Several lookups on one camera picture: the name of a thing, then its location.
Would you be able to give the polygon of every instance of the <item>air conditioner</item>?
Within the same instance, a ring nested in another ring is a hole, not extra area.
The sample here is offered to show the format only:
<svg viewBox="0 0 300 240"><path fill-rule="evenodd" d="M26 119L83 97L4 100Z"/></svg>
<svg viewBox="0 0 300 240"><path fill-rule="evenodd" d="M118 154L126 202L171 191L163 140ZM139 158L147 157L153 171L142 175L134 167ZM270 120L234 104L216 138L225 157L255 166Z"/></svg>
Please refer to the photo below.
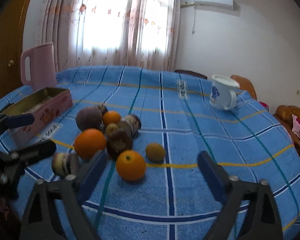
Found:
<svg viewBox="0 0 300 240"><path fill-rule="evenodd" d="M211 6L227 10L234 10L233 0L194 0L195 5Z"/></svg>

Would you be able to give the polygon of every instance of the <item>mug handle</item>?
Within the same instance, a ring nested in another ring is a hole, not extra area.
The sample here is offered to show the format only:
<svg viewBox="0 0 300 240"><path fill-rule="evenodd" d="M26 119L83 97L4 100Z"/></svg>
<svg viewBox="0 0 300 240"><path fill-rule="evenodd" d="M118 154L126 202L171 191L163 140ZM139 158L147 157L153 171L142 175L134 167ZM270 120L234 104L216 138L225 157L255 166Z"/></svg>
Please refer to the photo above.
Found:
<svg viewBox="0 0 300 240"><path fill-rule="evenodd" d="M223 107L224 110L232 110L234 109L235 105L237 104L237 93L234 92L233 90L230 90L230 95L231 95L231 104L229 107Z"/></svg>
<svg viewBox="0 0 300 240"><path fill-rule="evenodd" d="M26 79L26 57L30 57L30 64L31 64L32 55L33 55L33 49L28 49L21 54L20 74L21 74L21 81L24 85L31 85L31 80L28 81Z"/></svg>

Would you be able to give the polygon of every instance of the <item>blue printed logo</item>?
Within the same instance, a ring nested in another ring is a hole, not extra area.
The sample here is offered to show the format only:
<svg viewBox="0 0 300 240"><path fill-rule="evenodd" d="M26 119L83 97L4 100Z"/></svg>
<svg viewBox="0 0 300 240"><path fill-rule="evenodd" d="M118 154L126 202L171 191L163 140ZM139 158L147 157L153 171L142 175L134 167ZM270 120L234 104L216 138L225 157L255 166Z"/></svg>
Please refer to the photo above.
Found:
<svg viewBox="0 0 300 240"><path fill-rule="evenodd" d="M211 97L213 99L216 99L218 96L220 96L220 93L219 93L218 89L215 86L213 86L211 88Z"/></svg>

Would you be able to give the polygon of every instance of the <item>blue checkered tablecloth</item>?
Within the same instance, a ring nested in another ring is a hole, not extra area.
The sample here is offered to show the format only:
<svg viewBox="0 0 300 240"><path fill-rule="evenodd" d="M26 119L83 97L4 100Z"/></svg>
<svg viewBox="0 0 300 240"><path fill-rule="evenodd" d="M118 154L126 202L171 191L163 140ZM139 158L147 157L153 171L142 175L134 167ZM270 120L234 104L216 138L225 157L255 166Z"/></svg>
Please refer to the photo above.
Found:
<svg viewBox="0 0 300 240"><path fill-rule="evenodd" d="M148 163L144 182L122 181L109 161L82 206L91 223L98 210L102 213L95 224L101 239L202 239L221 208L196 165L202 150L242 180L267 179L278 204L284 239L293 239L300 229L300 158L284 127L247 92L238 95L233 111L224 112L209 105L210 81L184 74L96 66L68 69L57 80L58 87L71 90L74 103L53 120L62 125L53 137L58 152L73 151L80 133L75 117L84 107L104 103L122 117L132 112L142 122L133 150ZM179 97L177 80L186 81L188 99ZM0 100L0 109L31 93L29 86L11 92ZM146 158L145 148L151 142L165 147L164 164L154 165ZM1 151L15 147L8 132L0 137ZM14 203L20 217L38 178L60 179L52 173L51 158L26 168ZM68 239L75 239L62 203L57 206ZM247 203L242 203L229 239L239 233L246 210Z"/></svg>

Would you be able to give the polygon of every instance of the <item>orange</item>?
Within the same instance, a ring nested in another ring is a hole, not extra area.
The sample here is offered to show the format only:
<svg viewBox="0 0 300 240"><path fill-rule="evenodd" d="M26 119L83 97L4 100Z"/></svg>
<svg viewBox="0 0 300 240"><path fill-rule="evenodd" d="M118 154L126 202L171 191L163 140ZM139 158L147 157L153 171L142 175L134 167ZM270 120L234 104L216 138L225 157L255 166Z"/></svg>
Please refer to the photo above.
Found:
<svg viewBox="0 0 300 240"><path fill-rule="evenodd" d="M121 115L116 111L108 111L102 117L102 121L105 126L108 126L111 123L118 123L120 120Z"/></svg>
<svg viewBox="0 0 300 240"><path fill-rule="evenodd" d="M80 133L74 141L74 150L84 160L90 160L97 151L106 147L107 141L103 133L91 128Z"/></svg>
<svg viewBox="0 0 300 240"><path fill-rule="evenodd" d="M128 181L141 179L146 172L146 162L137 152L126 150L122 152L115 165L118 174Z"/></svg>

